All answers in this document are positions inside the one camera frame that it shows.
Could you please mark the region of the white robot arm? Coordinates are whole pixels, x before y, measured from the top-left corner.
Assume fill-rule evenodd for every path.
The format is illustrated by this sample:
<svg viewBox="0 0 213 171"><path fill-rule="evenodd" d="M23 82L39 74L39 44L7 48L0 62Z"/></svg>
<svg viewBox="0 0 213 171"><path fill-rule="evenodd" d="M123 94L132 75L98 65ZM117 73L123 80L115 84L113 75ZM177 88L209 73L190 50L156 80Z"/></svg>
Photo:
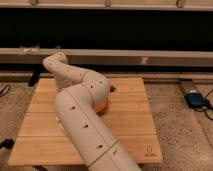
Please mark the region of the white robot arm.
<svg viewBox="0 0 213 171"><path fill-rule="evenodd" d="M108 79L90 69L68 64L63 52L43 60L60 91L55 111L89 171L141 171L94 108L110 93Z"/></svg>

